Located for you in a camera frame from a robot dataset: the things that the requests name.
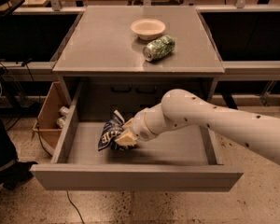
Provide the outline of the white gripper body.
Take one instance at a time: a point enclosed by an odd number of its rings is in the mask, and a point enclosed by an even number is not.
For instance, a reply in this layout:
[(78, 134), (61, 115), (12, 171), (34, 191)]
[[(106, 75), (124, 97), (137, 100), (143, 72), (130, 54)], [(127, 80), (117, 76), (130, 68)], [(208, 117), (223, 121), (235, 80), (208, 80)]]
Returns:
[(138, 112), (132, 121), (133, 134), (142, 141), (148, 141), (157, 137), (158, 110), (155, 107), (145, 108)]

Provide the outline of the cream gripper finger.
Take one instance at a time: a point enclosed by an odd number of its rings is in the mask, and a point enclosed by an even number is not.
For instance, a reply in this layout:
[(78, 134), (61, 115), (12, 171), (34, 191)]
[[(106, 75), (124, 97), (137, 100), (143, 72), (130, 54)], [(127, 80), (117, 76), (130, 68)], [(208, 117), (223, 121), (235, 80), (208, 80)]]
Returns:
[(127, 129), (115, 139), (115, 142), (120, 147), (133, 147), (137, 144), (137, 136)]
[(133, 118), (129, 119), (127, 122), (125, 122), (122, 126), (123, 130), (126, 130), (128, 128), (130, 128), (130, 126), (132, 125), (133, 123)]

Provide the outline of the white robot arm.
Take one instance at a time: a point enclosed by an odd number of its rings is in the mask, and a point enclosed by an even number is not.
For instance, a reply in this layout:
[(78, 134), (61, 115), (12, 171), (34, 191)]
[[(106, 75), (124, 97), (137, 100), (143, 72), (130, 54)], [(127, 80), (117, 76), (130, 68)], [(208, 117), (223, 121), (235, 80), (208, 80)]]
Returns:
[(161, 133), (198, 125), (280, 165), (280, 119), (212, 105), (195, 94), (174, 89), (161, 102), (139, 111), (116, 138), (121, 146), (149, 141)]

